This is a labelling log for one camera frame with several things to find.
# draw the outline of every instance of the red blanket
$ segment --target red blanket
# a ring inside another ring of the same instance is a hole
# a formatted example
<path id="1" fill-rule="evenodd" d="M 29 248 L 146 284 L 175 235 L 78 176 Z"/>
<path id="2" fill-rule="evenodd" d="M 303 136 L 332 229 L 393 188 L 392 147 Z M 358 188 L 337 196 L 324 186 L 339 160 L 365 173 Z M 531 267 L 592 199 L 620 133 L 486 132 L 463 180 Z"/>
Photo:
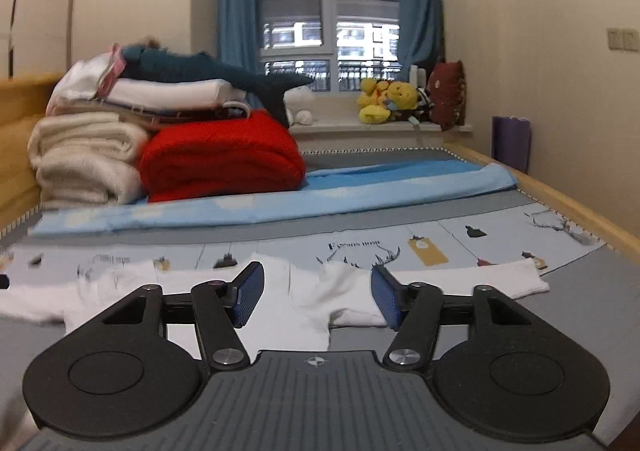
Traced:
<path id="1" fill-rule="evenodd" d="M 150 202 L 299 189 L 305 163 L 289 131 L 267 113 L 162 130 L 140 177 Z"/>

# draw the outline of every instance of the wall outlet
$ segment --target wall outlet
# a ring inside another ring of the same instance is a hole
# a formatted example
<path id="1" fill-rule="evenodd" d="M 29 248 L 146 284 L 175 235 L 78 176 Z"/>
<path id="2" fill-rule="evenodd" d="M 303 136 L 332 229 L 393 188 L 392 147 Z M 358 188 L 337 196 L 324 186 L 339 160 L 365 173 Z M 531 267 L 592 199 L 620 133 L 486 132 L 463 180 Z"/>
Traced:
<path id="1" fill-rule="evenodd" d="M 622 41 L 625 50 L 629 50 L 630 52 L 640 51 L 640 34 L 635 28 L 623 28 Z"/>
<path id="2" fill-rule="evenodd" d="M 609 50 L 623 50 L 625 48 L 620 28 L 607 28 L 607 41 Z"/>

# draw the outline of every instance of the red pillow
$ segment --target red pillow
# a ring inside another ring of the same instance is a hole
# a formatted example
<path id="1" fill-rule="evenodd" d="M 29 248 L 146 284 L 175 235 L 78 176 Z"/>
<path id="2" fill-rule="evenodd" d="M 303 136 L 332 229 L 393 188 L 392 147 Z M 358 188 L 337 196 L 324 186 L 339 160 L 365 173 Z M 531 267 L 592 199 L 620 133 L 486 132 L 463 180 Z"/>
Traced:
<path id="1" fill-rule="evenodd" d="M 466 100 L 465 72 L 462 61 L 436 63 L 427 88 L 431 94 L 430 120 L 442 131 L 463 124 Z"/>

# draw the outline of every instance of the white t-shirt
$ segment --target white t-shirt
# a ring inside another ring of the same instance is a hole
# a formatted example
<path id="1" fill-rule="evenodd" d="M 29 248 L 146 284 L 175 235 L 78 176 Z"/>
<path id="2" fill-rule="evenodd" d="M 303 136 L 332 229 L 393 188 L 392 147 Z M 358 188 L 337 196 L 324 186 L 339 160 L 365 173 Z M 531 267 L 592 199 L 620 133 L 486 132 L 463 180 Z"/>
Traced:
<path id="1" fill-rule="evenodd" d="M 264 292 L 238 336 L 252 360 L 260 350 L 326 351 L 330 326 L 385 325 L 371 296 L 370 271 L 330 262 L 316 274 L 262 254 L 212 271 L 163 272 L 149 260 L 112 267 L 97 279 L 81 276 L 55 287 L 11 287 L 0 291 L 0 315 L 37 322 L 62 320 L 69 333 L 142 285 L 156 283 L 164 294 L 185 293 L 204 281 L 232 281 L 251 261 L 259 261 L 264 268 Z M 396 272 L 394 276 L 404 284 L 431 283 L 452 295 L 471 295 L 479 284 L 493 285 L 512 298 L 548 290 L 531 259 L 490 267 Z M 200 357 L 191 325 L 170 325 L 167 335 Z"/>

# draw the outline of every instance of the window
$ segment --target window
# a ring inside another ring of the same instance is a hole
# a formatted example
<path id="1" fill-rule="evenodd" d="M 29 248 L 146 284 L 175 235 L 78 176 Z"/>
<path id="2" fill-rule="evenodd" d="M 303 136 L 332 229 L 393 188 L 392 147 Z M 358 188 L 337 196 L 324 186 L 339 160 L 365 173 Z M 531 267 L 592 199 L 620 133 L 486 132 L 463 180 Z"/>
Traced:
<path id="1" fill-rule="evenodd" d="M 267 72 L 308 74 L 315 91 L 357 90 L 361 77 L 399 73 L 398 0 L 257 0 L 257 7 Z"/>

